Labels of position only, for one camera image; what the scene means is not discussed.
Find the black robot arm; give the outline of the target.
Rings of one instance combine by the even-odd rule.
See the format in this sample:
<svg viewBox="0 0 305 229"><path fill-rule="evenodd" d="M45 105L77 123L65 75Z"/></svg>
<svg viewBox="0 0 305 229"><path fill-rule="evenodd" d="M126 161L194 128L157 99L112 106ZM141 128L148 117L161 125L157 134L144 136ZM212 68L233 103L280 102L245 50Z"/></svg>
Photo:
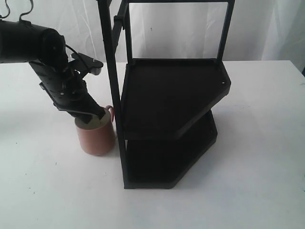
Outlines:
<svg viewBox="0 0 305 229"><path fill-rule="evenodd" d="M87 124L94 116L105 115L84 81L89 73L99 75L103 63L75 50L73 60L69 61L68 47L64 36L55 29L30 21L0 21L0 62L27 62L53 105Z"/></svg>

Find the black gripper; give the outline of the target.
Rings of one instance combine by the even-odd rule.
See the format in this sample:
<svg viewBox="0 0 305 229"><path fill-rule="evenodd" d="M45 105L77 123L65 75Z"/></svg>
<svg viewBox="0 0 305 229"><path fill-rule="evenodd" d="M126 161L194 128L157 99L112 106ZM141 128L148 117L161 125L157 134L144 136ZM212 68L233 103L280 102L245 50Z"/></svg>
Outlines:
<svg viewBox="0 0 305 229"><path fill-rule="evenodd" d="M29 64L38 75L41 88L58 110L69 113L76 121L84 124L88 124L94 115L101 120L104 108L92 98L84 77L73 70L69 62L59 60L45 64L32 61Z"/></svg>

